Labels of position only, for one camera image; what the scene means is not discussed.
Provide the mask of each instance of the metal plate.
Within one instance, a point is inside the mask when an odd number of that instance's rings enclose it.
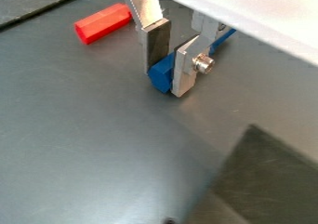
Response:
[[[80,43],[79,0],[0,33],[0,223],[183,220],[250,123],[318,161],[318,70],[242,33],[189,94],[143,74],[134,24]],[[195,32],[170,1],[171,49]]]

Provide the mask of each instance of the red foam block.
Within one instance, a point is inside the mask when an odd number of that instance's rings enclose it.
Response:
[[[80,41],[88,45],[100,37],[129,24],[133,19],[130,8],[115,4],[83,20],[75,22],[75,30]]]

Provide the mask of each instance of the screw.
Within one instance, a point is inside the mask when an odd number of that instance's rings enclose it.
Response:
[[[165,220],[165,223],[163,223],[163,224],[175,224],[175,220],[169,217],[169,218]]]
[[[203,53],[194,58],[194,70],[201,73],[210,73],[215,64],[215,61],[207,57]]]
[[[219,30],[219,31],[223,31],[225,28],[226,28],[226,25],[225,25],[223,23],[219,23],[219,28],[218,28],[218,30]]]

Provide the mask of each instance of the blue object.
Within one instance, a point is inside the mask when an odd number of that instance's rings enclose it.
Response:
[[[235,32],[235,29],[231,29],[211,45],[209,56],[211,56],[215,53],[217,47],[225,42],[225,40],[231,36],[231,34]]]
[[[171,89],[173,83],[173,66],[174,66],[174,53],[166,56],[149,71],[154,87],[167,93]]]
[[[225,40],[235,32],[235,29],[231,29],[211,45],[209,56],[215,52],[217,47],[225,42]],[[149,77],[154,87],[167,93],[171,90],[173,83],[173,68],[174,68],[174,53],[169,54],[151,68],[149,71]]]

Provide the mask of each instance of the screw head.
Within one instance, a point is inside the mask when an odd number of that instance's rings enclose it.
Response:
[[[207,57],[203,53],[194,58],[194,70],[197,72],[201,72],[203,74],[207,74],[211,72],[215,61]]]

